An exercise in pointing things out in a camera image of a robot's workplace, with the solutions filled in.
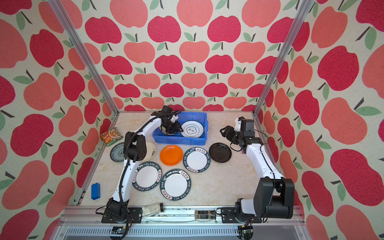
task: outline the wall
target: wall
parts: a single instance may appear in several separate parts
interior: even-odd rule
[[[112,115],[82,62],[70,61],[74,48],[48,2],[2,1],[0,12],[0,239],[48,239]]]
[[[96,68],[122,111],[253,110],[296,15],[288,2],[77,1],[78,34],[100,50]]]
[[[384,237],[382,13],[379,1],[316,2],[310,39],[259,113],[314,240]]]

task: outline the white plate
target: white plate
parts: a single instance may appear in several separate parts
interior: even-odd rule
[[[184,198],[191,189],[191,178],[181,169],[173,169],[163,175],[160,181],[161,194],[172,201]]]
[[[156,187],[160,180],[160,166],[155,162],[145,162],[137,167],[132,185],[135,189],[145,192]]]
[[[156,146],[151,142],[145,142],[147,146],[147,155],[145,155],[145,158],[141,160],[141,162],[146,162],[151,160],[155,154],[156,154]]]
[[[203,172],[211,164],[211,158],[205,149],[193,147],[184,153],[183,164],[191,172]]]
[[[188,121],[181,125],[183,132],[181,135],[184,137],[201,137],[204,133],[204,127],[201,123],[196,121]]]

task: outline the food packet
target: food packet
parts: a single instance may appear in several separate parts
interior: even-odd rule
[[[115,144],[123,137],[119,134],[119,132],[116,130],[116,128],[111,128],[110,130],[106,131],[105,133],[100,134],[100,137],[104,142],[107,144],[107,147]]]

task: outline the white plate center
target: white plate center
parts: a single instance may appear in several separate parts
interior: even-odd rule
[[[181,196],[187,190],[187,180],[180,174],[172,174],[167,178],[164,189],[171,197]]]
[[[202,152],[192,152],[187,157],[187,164],[193,170],[201,170],[207,165],[207,157]]]
[[[137,173],[136,175],[136,183],[140,187],[150,187],[157,181],[158,171],[156,168],[152,166],[146,166]]]

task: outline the blue box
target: blue box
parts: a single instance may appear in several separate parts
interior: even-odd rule
[[[91,198],[93,200],[100,198],[100,184],[95,183],[91,186]]]
[[[166,143],[166,144],[184,144],[184,145],[205,145],[208,135],[208,120],[207,113],[193,113],[193,112],[182,112],[178,114],[178,121],[183,124],[187,121],[197,121],[201,123],[204,127],[204,133],[201,137],[183,137],[181,133],[174,135],[166,135],[157,128],[152,133],[152,137],[157,143]]]

